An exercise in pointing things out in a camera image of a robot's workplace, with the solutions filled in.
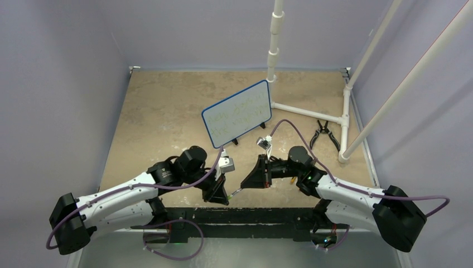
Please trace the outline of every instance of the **blue whiteboard border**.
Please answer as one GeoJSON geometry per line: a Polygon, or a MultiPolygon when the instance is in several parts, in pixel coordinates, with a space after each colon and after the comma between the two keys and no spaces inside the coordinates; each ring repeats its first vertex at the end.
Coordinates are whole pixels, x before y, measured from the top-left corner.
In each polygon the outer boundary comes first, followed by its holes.
{"type": "MultiPolygon", "coordinates": [[[[212,142],[212,146],[213,146],[215,149],[218,149],[219,147],[215,147],[214,141],[212,140],[212,138],[211,138],[211,136],[210,136],[209,128],[207,127],[207,123],[205,122],[204,112],[207,111],[208,109],[212,108],[213,106],[215,106],[215,105],[217,105],[217,104],[220,104],[220,103],[226,101],[227,99],[230,99],[230,98],[232,98],[232,97],[234,97],[234,96],[236,96],[236,95],[238,95],[238,94],[240,94],[240,93],[243,93],[243,92],[245,92],[246,90],[248,90],[248,89],[254,87],[255,85],[261,84],[261,83],[266,83],[266,90],[268,91],[268,96],[269,96],[269,98],[268,98],[268,102],[269,102],[269,119],[266,120],[266,121],[264,121],[264,122],[261,122],[261,123],[266,123],[266,122],[268,122],[269,120],[271,120],[271,118],[273,117],[273,111],[272,111],[272,108],[271,108],[271,95],[269,95],[269,94],[270,94],[270,93],[269,93],[269,83],[268,83],[268,81],[267,81],[266,79],[263,79],[263,80],[257,82],[256,84],[253,84],[253,85],[251,85],[251,86],[249,86],[249,87],[247,87],[247,88],[245,88],[245,89],[243,89],[243,90],[241,90],[241,91],[236,92],[235,94],[233,94],[233,95],[231,95],[231,96],[229,96],[229,97],[224,98],[223,100],[221,100],[221,101],[219,101],[219,102],[217,102],[217,103],[212,104],[211,106],[208,106],[207,108],[205,108],[205,109],[202,111],[202,113],[200,113],[200,116],[202,117],[202,120],[204,121],[205,129],[207,130],[207,133],[209,134],[210,141],[212,142]]],[[[254,126],[253,128],[247,130],[247,132],[242,133],[240,136],[237,136],[236,138],[239,138],[239,137],[243,136],[244,134],[250,132],[251,130],[253,130],[253,129],[257,128],[257,127],[259,127],[259,125],[254,126]]]]}

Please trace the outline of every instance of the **tan surface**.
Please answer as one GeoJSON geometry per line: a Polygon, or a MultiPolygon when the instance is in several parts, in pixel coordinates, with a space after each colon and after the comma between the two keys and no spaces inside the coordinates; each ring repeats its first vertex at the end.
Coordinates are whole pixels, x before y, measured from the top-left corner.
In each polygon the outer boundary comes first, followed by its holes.
{"type": "MultiPolygon", "coordinates": [[[[344,81],[338,72],[278,73],[273,98],[278,103],[339,116],[342,112],[344,81]]],[[[198,145],[207,151],[207,166],[213,163],[217,150],[211,145],[201,118],[201,111],[221,99],[265,78],[265,72],[168,72],[140,71],[133,73],[123,104],[117,130],[110,148],[101,189],[123,183],[147,170],[155,162],[180,155],[185,148],[198,145]]],[[[314,118],[277,109],[265,130],[256,128],[240,137],[239,145],[225,146],[234,159],[236,170],[226,174],[228,194],[239,188],[240,182],[253,169],[257,155],[264,153],[255,142],[268,135],[280,119],[291,120],[310,140],[318,128],[314,118]]],[[[356,137],[355,118],[350,114],[349,143],[356,137]]],[[[340,140],[340,126],[329,123],[340,140]]],[[[302,145],[297,133],[283,123],[273,136],[273,155],[287,158],[292,146],[302,145]]],[[[332,173],[344,180],[371,186],[361,147],[343,165],[327,135],[315,143],[314,153],[332,173]]],[[[231,207],[313,207],[317,200],[298,191],[290,179],[275,179],[270,189],[244,189],[230,200],[231,207]]],[[[196,188],[178,190],[163,195],[168,207],[218,207],[201,199],[196,188]]]]}

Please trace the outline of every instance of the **red line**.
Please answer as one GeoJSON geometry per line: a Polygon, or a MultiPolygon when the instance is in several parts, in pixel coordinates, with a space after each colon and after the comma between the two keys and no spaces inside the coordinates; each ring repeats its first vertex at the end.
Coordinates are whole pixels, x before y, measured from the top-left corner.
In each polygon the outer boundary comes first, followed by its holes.
{"type": "MultiPolygon", "coordinates": [[[[421,58],[416,62],[416,64],[414,64],[414,67],[412,67],[412,69],[407,73],[407,75],[404,77],[404,79],[402,79],[402,81],[399,83],[399,85],[395,88],[395,90],[391,93],[391,95],[389,95],[389,98],[394,94],[394,92],[396,91],[396,89],[398,89],[398,87],[404,82],[404,80],[407,78],[407,76],[412,72],[412,70],[414,70],[414,68],[417,66],[417,64],[419,63],[420,60],[422,60],[422,58],[425,56],[425,54],[429,51],[429,49],[432,47],[432,45],[437,41],[437,39],[443,34],[443,32],[445,32],[445,29],[448,28],[448,26],[452,23],[452,21],[458,16],[458,14],[463,10],[463,8],[466,6],[466,4],[468,4],[470,0],[466,1],[466,3],[460,8],[460,10],[455,14],[455,16],[452,18],[452,20],[447,24],[447,26],[445,26],[445,28],[443,28],[442,32],[437,36],[437,38],[435,38],[435,40],[433,41],[433,43],[430,44],[430,46],[428,47],[428,49],[424,52],[424,54],[422,54],[421,58]]],[[[388,99],[386,99],[386,101],[383,103],[383,105],[378,109],[378,111],[374,114],[373,117],[376,116],[376,114],[378,114],[379,110],[381,110],[381,108],[386,104],[386,102],[388,101],[388,99]]]]}

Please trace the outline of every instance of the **black pliers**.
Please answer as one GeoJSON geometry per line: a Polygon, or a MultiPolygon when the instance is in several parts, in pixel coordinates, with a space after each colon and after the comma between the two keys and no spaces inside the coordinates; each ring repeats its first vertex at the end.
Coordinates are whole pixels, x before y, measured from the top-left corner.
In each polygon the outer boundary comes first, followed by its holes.
{"type": "Polygon", "coordinates": [[[314,134],[314,136],[312,137],[312,139],[311,139],[311,141],[310,141],[310,144],[309,144],[309,145],[310,145],[311,150],[312,150],[312,148],[313,148],[313,144],[315,143],[315,141],[316,141],[317,138],[318,138],[318,135],[319,135],[320,133],[326,133],[326,134],[329,135],[329,138],[330,138],[330,139],[332,140],[332,142],[334,143],[335,147],[337,148],[337,151],[340,152],[340,144],[339,144],[339,142],[338,142],[337,139],[335,138],[334,134],[327,128],[327,126],[329,125],[329,122],[326,121],[324,126],[322,126],[322,123],[320,123],[319,120],[317,120],[317,123],[318,123],[319,129],[317,129],[317,130],[315,131],[315,134],[314,134]]]}

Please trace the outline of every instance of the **whiteboard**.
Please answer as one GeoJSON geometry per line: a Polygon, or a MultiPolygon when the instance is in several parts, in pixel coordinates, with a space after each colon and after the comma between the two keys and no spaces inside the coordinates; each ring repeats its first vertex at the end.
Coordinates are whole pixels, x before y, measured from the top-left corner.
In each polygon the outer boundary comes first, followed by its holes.
{"type": "Polygon", "coordinates": [[[262,80],[202,111],[214,148],[218,148],[271,119],[269,85],[262,80]]]}

